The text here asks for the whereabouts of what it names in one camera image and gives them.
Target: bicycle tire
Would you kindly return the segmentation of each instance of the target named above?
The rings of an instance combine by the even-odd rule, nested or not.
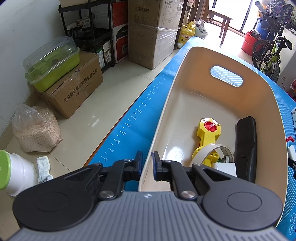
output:
[[[259,39],[253,45],[253,49],[252,49],[252,61],[253,61],[253,66],[255,68],[257,68],[257,69],[259,69],[259,68],[258,68],[258,65],[257,65],[257,61],[254,58],[254,53],[256,53],[258,51],[257,50],[258,46],[263,45],[263,47],[264,47],[264,45],[266,44],[266,42],[267,42],[267,40],[265,40],[265,39]]]
[[[272,63],[266,71],[265,75],[268,76],[273,82],[277,83],[279,78],[279,71],[279,65],[277,63]]]

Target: green lid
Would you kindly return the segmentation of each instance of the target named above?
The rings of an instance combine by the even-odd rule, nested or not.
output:
[[[8,152],[0,150],[0,190],[4,190],[10,180],[11,161]]]

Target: white towel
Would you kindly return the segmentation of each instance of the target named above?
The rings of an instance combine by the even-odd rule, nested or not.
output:
[[[38,184],[52,180],[53,176],[49,174],[50,164],[47,156],[37,158],[38,165]]]

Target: chair leg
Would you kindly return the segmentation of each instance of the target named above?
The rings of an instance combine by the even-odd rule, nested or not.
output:
[[[221,38],[221,36],[222,36],[223,29],[225,28],[225,22],[226,22],[226,19],[224,19],[224,20],[223,20],[223,23],[222,23],[222,28],[221,28],[221,31],[220,31],[219,38]]]
[[[228,30],[229,22],[230,22],[230,20],[227,20],[227,22],[226,22],[226,26],[225,26],[225,28],[224,28],[224,32],[223,32],[222,41],[221,41],[221,44],[220,44],[220,45],[222,45],[223,42],[224,42],[224,39],[225,39],[225,36],[226,36],[226,32],[227,32],[227,30]]]

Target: packing tape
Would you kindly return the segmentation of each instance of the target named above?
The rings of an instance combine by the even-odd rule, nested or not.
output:
[[[222,144],[208,144],[206,146],[204,146],[196,155],[195,157],[192,159],[191,163],[190,163],[190,167],[192,166],[193,163],[203,163],[204,160],[206,159],[206,157],[208,155],[210,155],[214,150],[216,149],[221,149],[224,157],[225,157],[225,160],[226,162],[234,162],[234,157],[233,157],[233,153],[232,151],[222,145]]]

